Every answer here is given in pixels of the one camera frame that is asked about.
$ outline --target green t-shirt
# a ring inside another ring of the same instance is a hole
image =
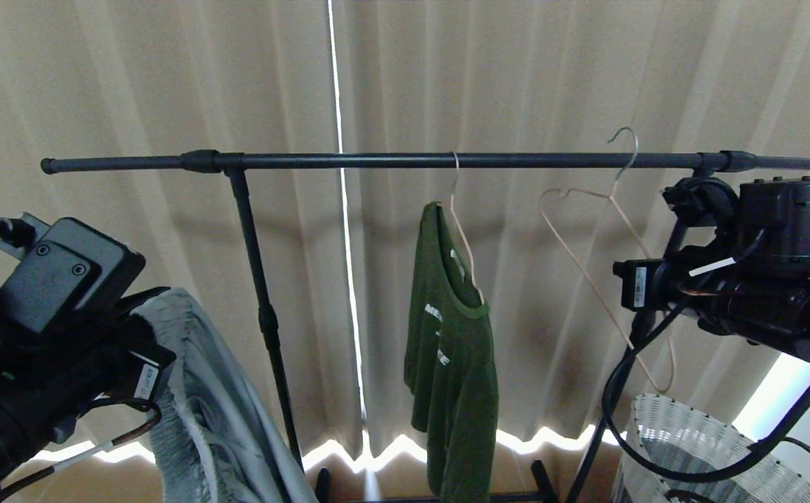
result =
[[[405,353],[411,426],[426,432],[430,489],[442,501],[488,501],[498,427],[489,306],[454,251],[437,203],[424,208],[415,255]]]

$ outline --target light blue garment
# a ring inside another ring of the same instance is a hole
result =
[[[162,500],[313,502],[312,488],[244,370],[184,289],[135,309],[178,359],[150,432]]]

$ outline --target beige curtain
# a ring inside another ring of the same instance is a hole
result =
[[[333,2],[346,152],[645,152],[810,156],[810,2]],[[0,216],[71,216],[148,258],[133,290],[183,286],[203,303],[281,425],[228,182],[137,172],[46,176],[44,156],[335,152],[327,3],[0,3]],[[598,413],[622,341],[536,210],[552,186],[609,190],[614,170],[466,170],[458,214],[491,305],[500,427],[570,437]],[[648,248],[680,172],[632,170],[616,198]],[[753,176],[737,175],[731,182]],[[248,172],[306,452],[362,451],[340,173]],[[452,170],[347,170],[351,255],[373,455],[405,434],[407,306],[423,204]],[[548,211],[599,278],[638,258],[602,201]],[[707,233],[692,236],[697,241]],[[0,282],[15,262],[0,254]],[[627,312],[620,313],[625,326]],[[730,421],[773,351],[677,324],[670,395]],[[664,346],[647,351],[660,379]],[[624,397],[645,389],[632,376]],[[112,411],[78,439],[136,421]]]

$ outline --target white wicker basket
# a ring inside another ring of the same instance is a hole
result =
[[[746,447],[752,444],[733,426],[660,395],[635,398],[628,442],[645,458],[679,472],[708,472],[730,465],[743,458],[749,452]],[[667,493],[676,490],[701,497],[668,499]],[[733,479],[691,484],[660,478],[623,453],[610,500],[810,503],[810,484],[772,455]]]

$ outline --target empty hanger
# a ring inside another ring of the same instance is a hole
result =
[[[538,198],[538,211],[539,213],[542,214],[542,218],[545,220],[545,222],[548,223],[548,227],[551,227],[551,231],[554,233],[554,236],[555,238],[557,238],[557,241],[561,243],[561,246],[563,246],[563,248],[567,251],[567,254],[570,255],[570,258],[575,263],[575,266],[577,266],[581,270],[581,273],[584,275],[584,278],[586,278],[586,280],[588,281],[588,284],[590,284],[591,289],[597,296],[597,299],[600,301],[600,304],[603,306],[603,309],[605,309],[605,311],[609,315],[609,319],[612,320],[613,325],[616,326],[616,330],[618,330],[619,334],[622,335],[622,338],[624,338],[625,343],[628,344],[629,348],[635,349],[634,344],[632,344],[631,342],[631,338],[628,337],[628,334],[625,333],[624,329],[622,329],[622,327],[619,325],[619,321],[618,319],[616,319],[615,313],[612,311],[612,309],[609,308],[609,305],[607,305],[606,300],[603,299],[603,294],[600,292],[600,289],[598,289],[597,284],[594,282],[591,275],[588,274],[588,271],[586,270],[584,265],[581,264],[581,261],[578,260],[578,257],[575,256],[570,246],[567,245],[565,240],[562,238],[561,233],[557,232],[557,228],[554,227],[554,225],[551,223],[551,219],[549,219],[547,214],[544,213],[544,207],[542,206],[544,197],[548,195],[549,192],[557,192],[557,194],[561,198],[567,198],[568,196],[570,196],[572,192],[579,192],[580,194],[588,194],[598,198],[605,198],[605,200],[609,201],[609,203],[612,204],[613,207],[615,207],[616,212],[619,213],[619,216],[622,218],[622,221],[625,223],[625,226],[628,227],[629,232],[631,232],[632,237],[635,239],[635,242],[637,242],[638,247],[640,247],[641,250],[644,252],[644,257],[653,258],[653,254],[651,254],[651,252],[644,245],[644,241],[642,241],[641,236],[638,235],[638,232],[637,230],[635,230],[635,227],[631,225],[631,222],[628,220],[628,216],[625,215],[625,211],[622,210],[622,207],[619,207],[619,204],[616,202],[615,198],[616,188],[619,185],[619,178],[622,176],[622,174],[625,172],[626,169],[629,169],[631,168],[632,165],[634,165],[638,153],[637,134],[635,134],[635,132],[630,127],[627,126],[619,128],[619,130],[616,131],[616,134],[614,134],[613,137],[610,138],[609,141],[607,141],[607,143],[613,143],[613,141],[615,141],[616,138],[618,138],[619,134],[622,133],[622,131],[628,131],[628,133],[631,133],[632,137],[635,140],[635,150],[634,152],[632,152],[631,159],[628,160],[628,163],[622,168],[620,168],[619,172],[616,173],[616,178],[615,180],[613,180],[612,188],[609,189],[609,194],[601,194],[600,192],[574,188],[569,188],[563,191],[561,190],[561,188],[555,187],[542,192],[542,196]],[[667,330],[666,338],[667,341],[669,341],[669,360],[670,360],[669,381],[667,382],[666,386],[659,386],[659,384],[657,384],[656,382],[656,379],[653,378],[653,373],[651,373],[650,369],[647,368],[647,365],[644,364],[644,360],[642,360],[640,356],[637,357],[638,365],[644,371],[644,374],[647,375],[647,380],[650,381],[650,384],[653,386],[653,389],[655,389],[655,391],[659,393],[666,393],[669,391],[673,382],[675,381],[675,374],[677,368],[677,364],[675,363],[675,343],[672,340],[671,330]]]
[[[479,302],[481,305],[485,305],[485,296],[482,295],[482,290],[476,286],[476,276],[475,271],[476,267],[474,261],[472,260],[472,249],[470,249],[470,243],[466,240],[466,235],[463,233],[463,227],[460,225],[460,220],[458,220],[458,213],[455,211],[455,190],[458,188],[458,178],[460,178],[460,159],[458,159],[458,152],[452,152],[451,155],[455,157],[455,182],[451,185],[451,197],[449,198],[449,210],[451,211],[452,217],[455,219],[455,226],[458,227],[458,232],[460,233],[461,239],[463,241],[463,247],[466,248],[466,255],[468,255],[470,259],[470,281],[472,282],[472,286],[476,289],[476,292],[479,292]],[[456,257],[454,250],[451,251],[452,258],[456,261],[459,261],[459,258]]]

